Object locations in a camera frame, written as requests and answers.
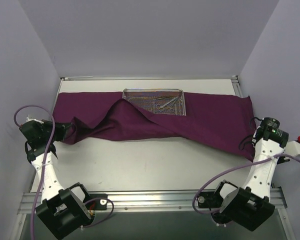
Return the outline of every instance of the white table surface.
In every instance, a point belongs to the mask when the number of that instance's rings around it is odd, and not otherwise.
[[[60,93],[117,92],[125,88],[173,88],[184,92],[234,95],[230,79],[76,80],[63,81]],[[87,138],[74,145],[56,142],[56,175],[64,188],[80,182],[88,191],[195,190],[218,173],[247,163],[229,154],[182,138],[109,141]],[[220,181],[242,185],[248,168],[229,173]],[[32,186],[38,188],[38,178]]]

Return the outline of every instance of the aluminum frame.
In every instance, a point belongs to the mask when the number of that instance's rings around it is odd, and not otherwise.
[[[114,212],[175,212],[175,211],[193,211],[192,201],[196,190],[177,190],[177,191],[116,191],[116,192],[89,192],[93,197],[95,194],[107,194],[113,201]],[[272,188],[270,202],[276,209],[284,209],[286,201],[281,188]],[[18,214],[30,214],[35,199],[35,193],[23,194]]]

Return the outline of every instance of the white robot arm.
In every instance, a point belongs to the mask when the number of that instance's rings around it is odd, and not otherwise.
[[[93,203],[84,204],[92,199],[85,187],[78,182],[69,188],[64,188],[58,181],[54,170],[53,157],[57,154],[53,142],[63,141],[70,127],[71,123],[55,124],[55,132],[48,146],[45,162],[44,152],[52,134],[52,123],[45,120],[27,119],[27,122],[19,127],[27,139],[25,143],[27,159],[35,168],[39,180],[41,180],[44,167],[41,204],[35,208],[36,215],[59,240],[81,226],[90,225],[94,220],[87,209]]]
[[[288,133],[280,130],[279,125],[278,120],[266,117],[261,121],[252,137],[255,147],[253,162],[269,158],[271,160],[253,165],[242,187],[237,187],[224,180],[215,190],[213,196],[223,201],[218,213],[223,221],[220,224],[232,220],[246,229],[254,231],[273,214],[275,206],[270,203],[272,178],[277,163],[289,160],[277,157],[277,155],[283,153],[291,156],[300,155],[300,142],[288,142]]]

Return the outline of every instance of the maroon fabric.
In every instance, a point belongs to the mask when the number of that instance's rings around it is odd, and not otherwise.
[[[122,99],[122,92],[60,93],[53,116],[72,122],[64,141],[77,143],[87,137],[112,141],[184,137],[232,154],[253,159],[254,149],[239,150],[240,141],[253,134],[254,116],[249,97],[184,93],[186,116],[153,114]]]

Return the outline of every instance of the wire mesh tray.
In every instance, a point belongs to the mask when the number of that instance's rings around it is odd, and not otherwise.
[[[185,95],[180,89],[126,88],[122,98],[154,114],[186,115]]]

